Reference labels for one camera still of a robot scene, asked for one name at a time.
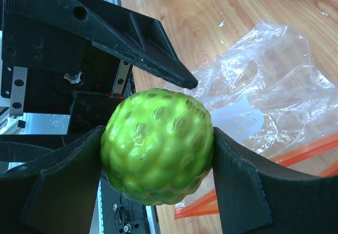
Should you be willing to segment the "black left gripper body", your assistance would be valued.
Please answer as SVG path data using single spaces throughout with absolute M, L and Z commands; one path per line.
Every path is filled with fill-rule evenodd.
M 70 133 L 105 125 L 123 101 L 132 65 L 96 46 L 103 19 L 88 9 L 72 9 L 52 25 L 3 11 L 2 94 L 14 111 L 68 115 Z

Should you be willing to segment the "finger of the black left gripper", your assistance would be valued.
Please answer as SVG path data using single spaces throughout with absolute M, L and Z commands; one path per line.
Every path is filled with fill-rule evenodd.
M 2 0 L 4 10 L 42 19 L 52 25 L 72 9 L 88 9 L 104 26 L 92 36 L 94 46 L 181 88 L 198 81 L 177 57 L 160 21 L 104 0 Z

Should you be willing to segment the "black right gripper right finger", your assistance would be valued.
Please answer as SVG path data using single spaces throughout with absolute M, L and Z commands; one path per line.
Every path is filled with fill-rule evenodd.
M 281 166 L 214 129 L 223 233 L 337 233 L 337 177 Z

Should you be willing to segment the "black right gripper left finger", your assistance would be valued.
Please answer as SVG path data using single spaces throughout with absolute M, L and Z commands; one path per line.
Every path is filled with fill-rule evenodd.
M 56 150 L 1 142 L 1 233 L 88 233 L 101 176 L 97 126 Z

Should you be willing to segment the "clear zip top bag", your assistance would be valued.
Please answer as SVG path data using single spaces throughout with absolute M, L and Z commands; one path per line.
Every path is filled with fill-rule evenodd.
M 298 29 L 261 21 L 193 74 L 199 84 L 185 93 L 236 142 L 303 173 L 337 174 L 337 83 Z

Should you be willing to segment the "green fake round fruit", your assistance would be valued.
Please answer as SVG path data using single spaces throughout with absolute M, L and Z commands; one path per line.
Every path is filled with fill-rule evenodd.
M 142 205 L 173 205 L 208 175 L 214 129 L 194 97 L 153 88 L 123 100 L 101 137 L 111 187 Z

